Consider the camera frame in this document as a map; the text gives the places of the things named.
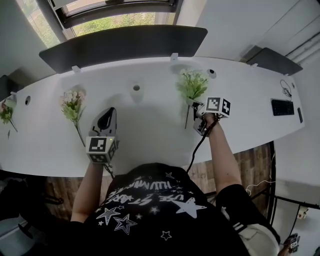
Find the person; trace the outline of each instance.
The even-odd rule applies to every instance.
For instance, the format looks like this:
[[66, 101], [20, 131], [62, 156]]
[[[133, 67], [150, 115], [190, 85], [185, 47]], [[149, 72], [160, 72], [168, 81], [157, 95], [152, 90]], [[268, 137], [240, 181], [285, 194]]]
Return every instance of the person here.
[[[205, 118], [209, 127], [214, 116]], [[243, 188], [219, 122], [208, 137], [216, 206], [184, 169], [162, 163], [116, 176], [99, 205], [103, 166], [90, 163], [65, 233], [72, 254], [191, 253], [208, 248], [214, 255], [277, 255], [279, 236]]]

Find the black window frame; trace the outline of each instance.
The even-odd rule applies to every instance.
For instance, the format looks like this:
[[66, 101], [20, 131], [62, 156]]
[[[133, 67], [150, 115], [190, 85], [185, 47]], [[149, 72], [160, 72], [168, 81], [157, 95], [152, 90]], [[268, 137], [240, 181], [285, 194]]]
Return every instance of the black window frame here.
[[132, 13], [178, 13], [183, 0], [112, 0], [90, 4], [76, 10], [65, 11], [64, 7], [55, 13], [65, 29], [93, 20]]

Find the white table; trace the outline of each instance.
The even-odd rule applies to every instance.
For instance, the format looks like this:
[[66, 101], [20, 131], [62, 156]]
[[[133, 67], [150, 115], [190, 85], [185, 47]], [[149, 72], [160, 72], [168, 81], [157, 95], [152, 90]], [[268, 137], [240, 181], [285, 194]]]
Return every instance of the white table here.
[[[304, 126], [297, 108], [301, 107], [297, 87], [292, 88], [295, 115], [273, 116], [271, 99], [288, 98], [280, 80], [289, 85], [292, 77], [245, 63], [230, 60], [192, 57], [145, 58], [90, 66], [81, 73], [56, 74], [19, 91], [13, 121], [0, 124], [0, 166], [9, 172], [54, 176], [83, 177], [89, 158], [72, 122], [58, 105], [59, 96], [74, 86], [86, 91], [79, 122], [85, 138], [92, 120], [102, 110], [117, 110], [119, 150], [112, 165], [116, 174], [151, 162], [174, 166], [188, 165], [201, 136], [193, 130], [193, 114], [184, 129], [187, 106], [176, 90], [183, 66], [213, 69], [217, 77], [209, 80], [201, 97], [224, 97], [231, 102], [230, 118], [220, 123], [233, 153], [241, 152], [288, 135]], [[135, 103], [130, 89], [138, 83], [144, 87], [141, 103]], [[28, 106], [25, 99], [31, 96]], [[195, 163], [211, 159], [209, 141], [198, 149]]]

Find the keyboard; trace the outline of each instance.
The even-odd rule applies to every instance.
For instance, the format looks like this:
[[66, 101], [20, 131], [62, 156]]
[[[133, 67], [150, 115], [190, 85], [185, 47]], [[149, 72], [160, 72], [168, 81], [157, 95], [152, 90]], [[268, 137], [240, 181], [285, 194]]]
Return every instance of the keyboard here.
[[295, 114], [294, 103], [292, 101], [272, 99], [271, 105], [274, 116], [289, 116]]

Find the person's right arm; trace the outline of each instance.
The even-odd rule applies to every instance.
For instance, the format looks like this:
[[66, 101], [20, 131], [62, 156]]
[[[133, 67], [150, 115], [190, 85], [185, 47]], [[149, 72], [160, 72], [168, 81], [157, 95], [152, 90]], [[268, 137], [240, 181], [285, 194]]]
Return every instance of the person's right arm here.
[[[214, 121], [212, 114], [207, 114], [205, 118], [208, 122], [207, 126], [211, 125]], [[217, 122], [211, 130], [209, 141], [216, 193], [218, 194], [230, 185], [242, 185], [238, 163], [232, 154], [225, 133], [219, 122]]]

